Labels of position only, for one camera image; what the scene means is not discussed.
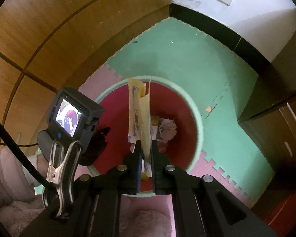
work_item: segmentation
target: metal screw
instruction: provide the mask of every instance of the metal screw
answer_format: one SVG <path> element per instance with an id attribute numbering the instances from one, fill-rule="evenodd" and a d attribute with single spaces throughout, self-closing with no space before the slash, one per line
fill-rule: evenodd
<path id="1" fill-rule="evenodd" d="M 83 174 L 83 175 L 80 175 L 80 177 L 79 177 L 79 179 L 80 179 L 80 181 L 82 181 L 82 182 L 86 182 L 87 180 L 89 180 L 90 179 L 90 175 L 88 175 L 88 174 Z"/>
<path id="2" fill-rule="evenodd" d="M 118 165 L 118 166 L 117 166 L 117 169 L 118 169 L 119 171 L 125 171 L 125 170 L 127 169 L 127 166 L 126 166 L 126 165 Z"/>
<path id="3" fill-rule="evenodd" d="M 211 175 L 204 175 L 203 176 L 203 180 L 206 182 L 206 183 L 211 183 L 214 179 Z"/>
<path id="4" fill-rule="evenodd" d="M 168 171 L 174 171 L 175 170 L 175 166 L 169 164 L 169 165 L 166 165 L 166 170 Z"/>

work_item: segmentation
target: paper bill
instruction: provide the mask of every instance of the paper bill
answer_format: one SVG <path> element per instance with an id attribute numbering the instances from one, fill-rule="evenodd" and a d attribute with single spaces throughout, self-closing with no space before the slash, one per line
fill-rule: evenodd
<path id="1" fill-rule="evenodd" d="M 139 104 L 139 129 L 141 137 L 141 147 L 144 154 L 144 168 L 145 174 L 148 177 L 152 177 L 151 171 L 151 158 L 150 158 L 150 149 L 151 149 L 151 117 L 150 117 L 150 81 L 148 94 L 142 98 L 138 99 Z"/>
<path id="2" fill-rule="evenodd" d="M 146 94 L 146 84 L 134 79 L 127 78 L 129 92 L 129 127 L 128 127 L 128 142 L 136 143 L 140 140 L 139 129 L 139 101 Z"/>
<path id="3" fill-rule="evenodd" d="M 151 116 L 151 139 L 155 140 L 158 134 L 159 117 Z"/>

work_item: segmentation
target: pink fabric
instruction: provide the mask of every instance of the pink fabric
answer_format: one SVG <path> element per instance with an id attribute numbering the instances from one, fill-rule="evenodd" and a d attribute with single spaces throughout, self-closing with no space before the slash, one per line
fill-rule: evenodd
<path id="1" fill-rule="evenodd" d="M 170 195 L 134 198 L 122 196 L 121 237 L 171 237 L 173 208 Z"/>
<path id="2" fill-rule="evenodd" d="M 115 76 L 116 70 L 111 70 L 109 67 L 108 64 L 102 65 L 80 86 L 79 91 L 91 100 L 95 100 L 106 89 L 121 81 L 123 76 Z"/>
<path id="3" fill-rule="evenodd" d="M 78 179 L 80 175 L 84 174 L 91 175 L 89 169 L 87 169 L 86 166 L 78 165 L 78 168 L 76 169 L 76 174 L 74 175 L 74 180 Z"/>
<path id="4" fill-rule="evenodd" d="M 27 182 L 21 163 L 8 148 L 0 151 L 0 221 L 12 237 L 44 209 L 41 196 Z"/>
<path id="5" fill-rule="evenodd" d="M 8 148 L 0 151 L 0 207 L 13 201 L 31 202 L 35 191 L 27 182 L 21 163 Z"/>

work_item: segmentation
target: yellow paper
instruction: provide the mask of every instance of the yellow paper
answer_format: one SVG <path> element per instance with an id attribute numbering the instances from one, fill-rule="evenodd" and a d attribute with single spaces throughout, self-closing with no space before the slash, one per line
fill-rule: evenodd
<path id="1" fill-rule="evenodd" d="M 140 140 L 139 104 L 138 99 L 146 94 L 146 84 L 134 78 L 127 78 L 129 92 L 129 128 L 128 142 L 136 143 Z"/>
<path id="2" fill-rule="evenodd" d="M 139 103 L 139 129 L 141 137 L 141 147 L 144 154 L 144 169 L 148 177 L 152 177 L 151 172 L 151 117 L 150 117 L 150 81 L 148 94 L 142 98 L 138 97 Z"/>

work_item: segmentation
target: white wall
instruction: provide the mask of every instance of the white wall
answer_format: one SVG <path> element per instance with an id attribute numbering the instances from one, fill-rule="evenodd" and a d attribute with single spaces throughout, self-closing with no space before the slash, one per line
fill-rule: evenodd
<path id="1" fill-rule="evenodd" d="M 270 62 L 296 30 L 296 6 L 291 0 L 172 0 L 228 26 Z"/>

